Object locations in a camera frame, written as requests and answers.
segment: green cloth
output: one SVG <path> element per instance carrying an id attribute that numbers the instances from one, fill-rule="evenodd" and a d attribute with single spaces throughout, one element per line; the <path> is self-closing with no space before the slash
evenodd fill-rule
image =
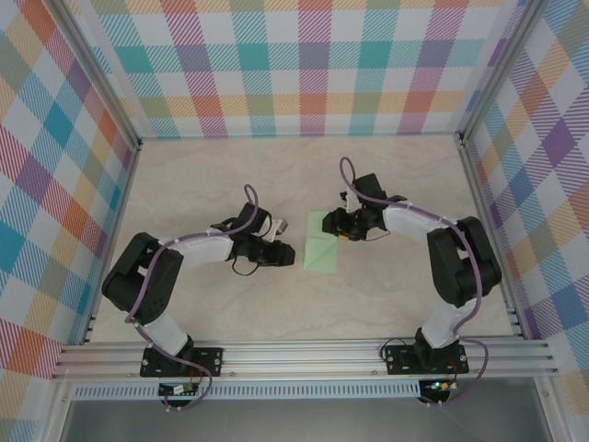
<path id="1" fill-rule="evenodd" d="M 338 237 L 323 233 L 321 223 L 329 212 L 311 212 L 306 221 L 303 269 L 309 272 L 338 271 Z"/>

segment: purple cable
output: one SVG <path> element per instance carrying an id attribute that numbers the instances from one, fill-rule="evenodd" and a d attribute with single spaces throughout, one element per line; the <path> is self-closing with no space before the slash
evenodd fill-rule
<path id="1" fill-rule="evenodd" d="M 200 403 L 204 397 L 209 394 L 209 391 L 211 391 L 211 387 L 213 386 L 213 375 L 211 374 L 211 372 L 209 370 L 207 370 L 204 366 L 201 366 L 199 364 L 195 364 L 194 362 L 191 361 L 187 361 L 186 359 L 181 359 L 179 357 L 176 357 L 174 355 L 171 355 L 170 353 L 168 353 L 166 350 L 164 350 L 162 347 L 160 347 L 159 345 L 157 345 L 150 337 L 149 335 L 145 332 L 144 328 L 141 325 L 137 326 L 137 332 L 141 335 L 142 338 L 144 338 L 148 343 L 152 344 L 153 347 L 164 357 L 171 359 L 174 362 L 178 362 L 180 364 L 184 364 L 185 366 L 191 366 L 193 368 L 196 368 L 197 370 L 200 370 L 202 373 L 204 373 L 208 378 L 209 378 L 209 385 L 206 386 L 206 389 L 201 393 L 201 395 L 190 401 L 188 405 L 184 406 L 184 407 L 172 407 L 169 403 L 167 403 L 167 396 L 164 398 L 164 404 L 167 406 L 168 410 L 173 410 L 175 412 L 183 412 L 185 410 L 189 410 L 190 408 L 194 407 L 195 405 L 197 405 L 198 403 Z"/>
<path id="2" fill-rule="evenodd" d="M 456 227 L 451 221 L 449 221 L 448 219 L 442 218 L 441 216 L 435 215 L 431 212 L 428 212 L 427 210 L 421 209 L 419 207 L 415 207 L 414 205 L 411 205 L 411 204 L 395 203 L 395 202 L 388 201 L 388 200 L 379 200 L 377 198 L 372 198 L 370 196 L 367 196 L 367 195 L 364 195 L 364 194 L 358 192 L 356 190 L 356 188 L 353 186 L 352 181 L 348 180 L 348 177 L 346 177 L 346 173 L 343 170 L 343 166 L 345 163 L 348 163 L 348 166 L 350 166 L 350 170 L 352 171 L 352 181 L 354 181 L 356 179 L 356 169 L 354 168 L 352 161 L 348 157 L 342 157 L 340 159 L 340 174 L 341 174 L 341 177 L 343 178 L 343 182 L 346 183 L 346 186 L 348 186 L 348 188 L 352 192 L 354 192 L 356 194 L 356 196 L 358 196 L 359 198 L 362 198 L 363 200 L 370 201 L 372 203 L 387 204 L 392 207 L 411 210 L 412 212 L 415 212 L 416 214 L 421 215 L 425 218 L 432 219 L 433 221 L 441 221 L 445 225 L 452 228 L 452 230 L 456 233 L 456 235 L 458 236 L 458 238 L 462 242 L 462 245 L 464 246 L 465 250 L 467 251 L 468 259 L 470 260 L 470 264 L 472 265 L 472 270 L 475 274 L 475 283 L 477 285 L 477 301 L 476 301 L 475 307 L 472 309 L 472 311 L 464 319 L 462 319 L 455 326 L 455 328 L 452 330 L 453 334 L 458 335 L 458 330 L 460 329 L 460 327 L 462 327 L 465 323 L 467 323 L 468 321 L 472 320 L 475 317 L 475 315 L 479 312 L 480 305 L 482 304 L 482 279 L 480 277 L 480 269 L 479 269 L 479 265 L 477 264 L 477 259 L 475 258 L 474 251 L 470 247 L 470 244 L 468 244 L 466 237 L 458 229 L 458 227 Z M 460 400 L 461 398 L 464 398 L 467 395 L 467 393 L 469 391 L 471 391 L 472 388 L 480 381 L 480 378 L 482 378 L 482 375 L 485 373 L 485 370 L 487 369 L 487 364 L 489 364 L 489 348 L 487 347 L 487 345 L 485 343 L 483 343 L 482 341 L 479 341 L 478 339 L 472 339 L 472 338 L 462 338 L 462 341 L 464 341 L 465 343 L 475 343 L 477 345 L 480 345 L 483 349 L 483 352 L 485 353 L 485 357 L 484 357 L 484 360 L 482 363 L 482 367 L 480 368 L 479 373 L 474 378 L 472 383 L 470 385 L 468 385 L 468 387 L 461 394 L 459 394 L 458 396 L 455 396 L 454 398 L 449 399 L 448 401 L 446 401 L 446 403 L 455 402 L 455 401 Z"/>
<path id="3" fill-rule="evenodd" d="M 207 394 L 209 394 L 209 391 L 211 391 L 211 387 L 213 386 L 213 375 L 211 375 L 211 372 L 209 370 L 207 370 L 204 366 L 201 366 L 201 365 L 195 364 L 191 361 L 187 361 L 185 359 L 181 359 L 177 356 L 171 355 L 166 350 L 164 350 L 162 347 L 157 345 L 149 337 L 149 335 L 146 333 L 144 328 L 141 325 L 139 325 L 137 322 L 135 322 L 135 318 L 133 317 L 133 315 L 137 312 L 137 310 L 141 306 L 141 303 L 144 300 L 145 292 L 147 291 L 147 285 L 149 284 L 149 279 L 151 278 L 151 275 L 154 271 L 154 267 L 156 266 L 157 260 L 159 259 L 159 257 L 161 256 L 161 254 L 164 252 L 165 249 L 167 249 L 170 246 L 173 246 L 174 244 L 177 244 L 182 241 L 187 241 L 189 239 L 206 238 L 206 237 L 228 237 L 229 235 L 234 235 L 236 233 L 241 232 L 242 230 L 245 230 L 246 228 L 248 228 L 251 225 L 251 223 L 253 223 L 254 219 L 256 218 L 256 215 L 258 214 L 258 194 L 256 193 L 256 190 L 252 186 L 250 186 L 249 184 L 246 184 L 245 186 L 243 186 L 243 190 L 246 193 L 246 196 L 248 197 L 248 201 L 250 203 L 252 203 L 254 206 L 254 211 L 252 212 L 248 221 L 246 221 L 246 223 L 243 224 L 242 226 L 239 226 L 239 227 L 231 229 L 231 230 L 227 230 L 226 232 L 191 233 L 189 235 L 185 235 L 185 236 L 177 238 L 177 239 L 172 239 L 171 241 L 168 241 L 162 247 L 157 249 L 156 253 L 154 254 L 154 257 L 152 258 L 151 262 L 149 263 L 149 267 L 147 268 L 147 272 L 145 273 L 144 282 L 142 283 L 141 289 L 139 290 L 139 295 L 137 296 L 137 299 L 135 299 L 135 303 L 133 304 L 133 307 L 131 308 L 131 310 L 129 311 L 129 314 L 125 318 L 125 322 L 127 322 L 127 323 L 132 322 L 134 325 L 136 325 L 136 328 L 137 328 L 137 331 L 139 332 L 139 334 L 148 343 L 152 344 L 153 347 L 161 355 L 163 355 L 164 357 L 166 357 L 168 359 L 171 359 L 172 361 L 178 362 L 180 364 L 184 364 L 185 366 L 191 366 L 193 368 L 196 368 L 197 370 L 200 370 L 202 373 L 204 373 L 209 378 L 209 385 L 202 392 L 201 396 L 199 396 L 198 398 L 191 401 L 185 407 L 177 407 L 177 408 L 171 407 L 167 403 L 167 396 L 166 396 L 166 398 L 164 398 L 164 404 L 167 406 L 168 410 L 174 410 L 176 412 L 181 412 L 183 410 L 189 410 L 190 408 L 195 406 L 197 403 L 201 402 L 204 399 L 204 397 Z"/>

